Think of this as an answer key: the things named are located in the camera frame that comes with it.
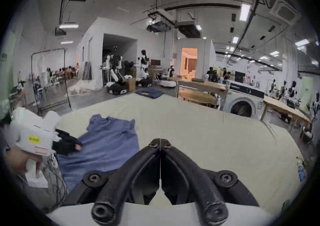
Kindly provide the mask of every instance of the yellow label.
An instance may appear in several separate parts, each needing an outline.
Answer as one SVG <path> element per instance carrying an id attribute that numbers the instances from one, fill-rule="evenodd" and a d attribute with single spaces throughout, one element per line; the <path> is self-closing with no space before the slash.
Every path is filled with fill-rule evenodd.
<path id="1" fill-rule="evenodd" d="M 40 138 L 38 138 L 37 136 L 31 136 L 29 135 L 29 142 L 32 142 L 32 143 L 40 143 Z"/>

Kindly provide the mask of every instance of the washing machine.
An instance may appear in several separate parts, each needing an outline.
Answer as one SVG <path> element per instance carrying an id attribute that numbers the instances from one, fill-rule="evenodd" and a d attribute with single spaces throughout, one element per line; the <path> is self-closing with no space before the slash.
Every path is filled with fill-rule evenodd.
<path id="1" fill-rule="evenodd" d="M 227 88 L 226 99 L 220 110 L 259 120 L 264 109 L 264 92 L 230 80 L 227 81 Z"/>

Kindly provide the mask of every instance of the washing machine door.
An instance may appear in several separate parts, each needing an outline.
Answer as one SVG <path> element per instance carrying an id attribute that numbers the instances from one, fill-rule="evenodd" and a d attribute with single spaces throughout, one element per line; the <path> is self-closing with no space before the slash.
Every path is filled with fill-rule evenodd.
<path id="1" fill-rule="evenodd" d="M 227 111 L 232 114 L 251 118 L 255 117 L 257 112 L 255 104 L 247 97 L 239 97 L 233 100 L 229 104 Z"/>

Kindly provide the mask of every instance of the ceiling light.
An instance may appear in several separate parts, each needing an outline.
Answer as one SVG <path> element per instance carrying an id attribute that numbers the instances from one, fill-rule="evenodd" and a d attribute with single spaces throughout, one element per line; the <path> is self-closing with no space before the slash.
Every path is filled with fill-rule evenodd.
<path id="1" fill-rule="evenodd" d="M 309 41 L 307 39 L 303 39 L 303 40 L 298 41 L 298 42 L 296 42 L 294 44 L 299 47 L 299 46 L 302 46 L 302 45 L 305 45 L 305 44 L 308 44 L 308 43 L 309 43 Z"/>
<path id="2" fill-rule="evenodd" d="M 250 11 L 250 5 L 248 5 L 248 4 L 242 4 L 239 20 L 241 20 L 241 21 L 247 21 L 249 11 Z"/>
<path id="3" fill-rule="evenodd" d="M 271 52 L 270 55 L 274 56 L 276 54 L 279 54 L 279 52 Z"/>
<path id="4" fill-rule="evenodd" d="M 239 40 L 239 37 L 233 37 L 233 41 L 232 41 L 232 42 L 233 42 L 234 44 L 236 44 L 236 43 L 238 42 L 238 40 Z"/>
<path id="5" fill-rule="evenodd" d="M 79 25 L 78 24 L 62 24 L 59 26 L 60 29 L 62 28 L 78 28 Z"/>
<path id="6" fill-rule="evenodd" d="M 319 62 L 317 60 L 312 60 L 311 63 L 317 67 L 319 67 Z"/>
<path id="7" fill-rule="evenodd" d="M 61 42 L 61 44 L 71 44 L 73 43 L 73 41 L 64 41 L 64 42 Z"/>

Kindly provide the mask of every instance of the folded blue cloth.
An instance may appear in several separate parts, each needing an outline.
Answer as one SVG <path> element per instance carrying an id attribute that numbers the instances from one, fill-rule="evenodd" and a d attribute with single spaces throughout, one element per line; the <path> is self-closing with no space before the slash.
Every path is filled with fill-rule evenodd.
<path id="1" fill-rule="evenodd" d="M 78 138 L 82 150 L 69 156 L 56 155 L 69 191 L 85 173 L 118 169 L 139 151 L 134 124 L 135 120 L 102 118 L 99 114 L 91 117 L 87 132 Z"/>
<path id="2" fill-rule="evenodd" d="M 156 99 L 156 98 L 160 97 L 163 94 L 163 92 L 157 91 L 152 88 L 144 88 L 144 89 L 137 90 L 136 94 L 143 95 L 143 96 L 146 96 L 146 97 L 149 97 L 152 99 Z"/>

